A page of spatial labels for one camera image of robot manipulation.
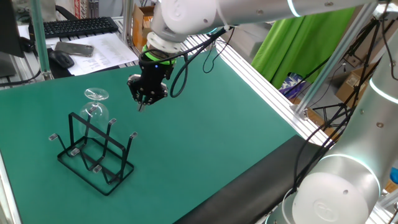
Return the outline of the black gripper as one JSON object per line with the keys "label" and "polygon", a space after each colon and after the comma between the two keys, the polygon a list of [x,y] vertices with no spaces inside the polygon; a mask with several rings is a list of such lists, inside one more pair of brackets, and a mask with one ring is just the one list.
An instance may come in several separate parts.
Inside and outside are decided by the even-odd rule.
{"label": "black gripper", "polygon": [[173,63],[139,62],[142,73],[131,75],[127,79],[133,100],[137,103],[137,110],[143,111],[146,105],[153,105],[166,98],[169,94],[163,80],[169,80],[174,70]]}

